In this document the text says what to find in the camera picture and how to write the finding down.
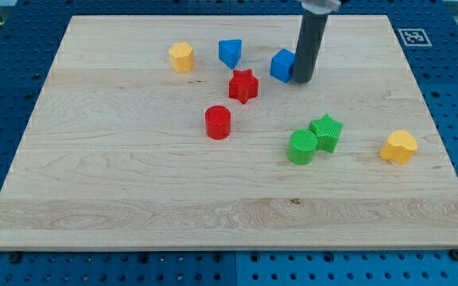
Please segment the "light grey tool mount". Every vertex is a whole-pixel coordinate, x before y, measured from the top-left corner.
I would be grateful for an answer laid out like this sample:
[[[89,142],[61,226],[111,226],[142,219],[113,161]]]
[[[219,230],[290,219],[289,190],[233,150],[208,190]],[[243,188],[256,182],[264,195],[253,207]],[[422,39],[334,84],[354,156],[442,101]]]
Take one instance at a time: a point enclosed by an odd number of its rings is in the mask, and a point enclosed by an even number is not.
[[[301,0],[302,7],[313,14],[329,14],[338,11],[340,0]]]

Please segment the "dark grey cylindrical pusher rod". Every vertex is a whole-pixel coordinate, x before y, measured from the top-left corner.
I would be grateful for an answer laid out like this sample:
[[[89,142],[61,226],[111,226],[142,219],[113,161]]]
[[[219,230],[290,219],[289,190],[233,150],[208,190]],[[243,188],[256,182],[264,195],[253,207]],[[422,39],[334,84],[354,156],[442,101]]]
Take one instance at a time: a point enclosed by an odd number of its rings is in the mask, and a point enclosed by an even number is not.
[[[327,20],[327,14],[308,10],[302,15],[292,70],[292,79],[297,83],[308,83],[312,79]]]

